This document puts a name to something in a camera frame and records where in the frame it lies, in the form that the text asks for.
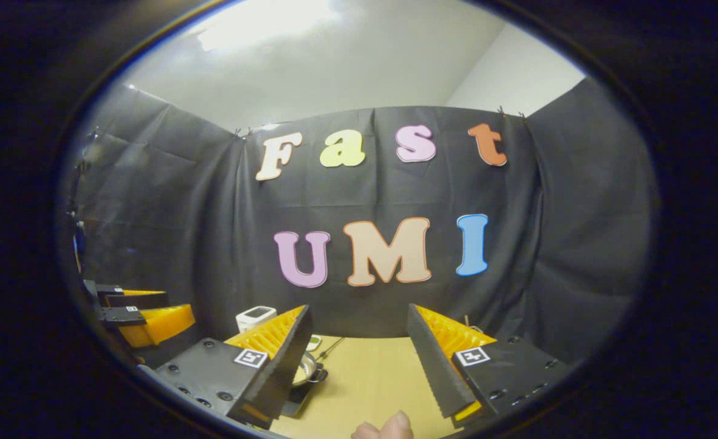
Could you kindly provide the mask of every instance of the yellow soft gripper pad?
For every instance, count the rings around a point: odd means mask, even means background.
[[[265,352],[269,355],[269,359],[273,359],[304,307],[305,305],[286,311],[258,327],[231,337],[225,343],[238,348]]]
[[[139,296],[143,294],[159,294],[163,293],[164,291],[144,291],[144,290],[123,290],[123,295],[125,296]]]
[[[457,367],[454,366],[451,361],[451,357],[453,357],[454,352],[476,348],[496,341],[492,337],[482,334],[467,325],[459,323],[454,319],[449,319],[442,314],[419,305],[416,305],[416,310],[421,315],[421,318],[427,323],[429,330],[432,331],[432,335],[435,336],[435,339],[440,346],[440,350],[442,350],[446,358],[449,359],[449,363],[451,363],[451,367],[454,367],[454,370],[457,370]],[[469,406],[454,414],[454,421],[460,422],[465,420],[480,410],[481,403],[478,401],[473,402]]]
[[[195,322],[191,305],[141,309],[140,312],[147,321],[145,325],[118,328],[133,348],[143,348],[152,344],[158,346],[162,341],[185,331]]]

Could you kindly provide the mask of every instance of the white ceiling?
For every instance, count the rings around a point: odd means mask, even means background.
[[[446,105],[503,25],[457,0],[247,0],[165,41],[121,81],[228,130]]]

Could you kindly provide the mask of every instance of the cable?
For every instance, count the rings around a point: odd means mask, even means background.
[[[329,351],[331,351],[335,346],[337,346],[337,344],[339,342],[343,341],[344,339],[345,339],[345,337],[340,337],[339,339],[337,339],[337,341],[332,343],[332,346],[329,346],[328,348],[324,349],[320,354],[318,354],[318,358],[316,358],[315,361],[318,361],[320,359],[325,359],[326,356],[329,355]]]

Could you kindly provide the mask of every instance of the screw hole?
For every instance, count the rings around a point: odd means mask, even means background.
[[[493,391],[492,393],[489,394],[489,399],[495,400],[495,399],[504,397],[504,395],[505,395],[505,391]]]

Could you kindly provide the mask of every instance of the white wall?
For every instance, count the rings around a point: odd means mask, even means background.
[[[506,23],[448,100],[449,107],[529,116],[576,86],[584,73],[535,37]]]

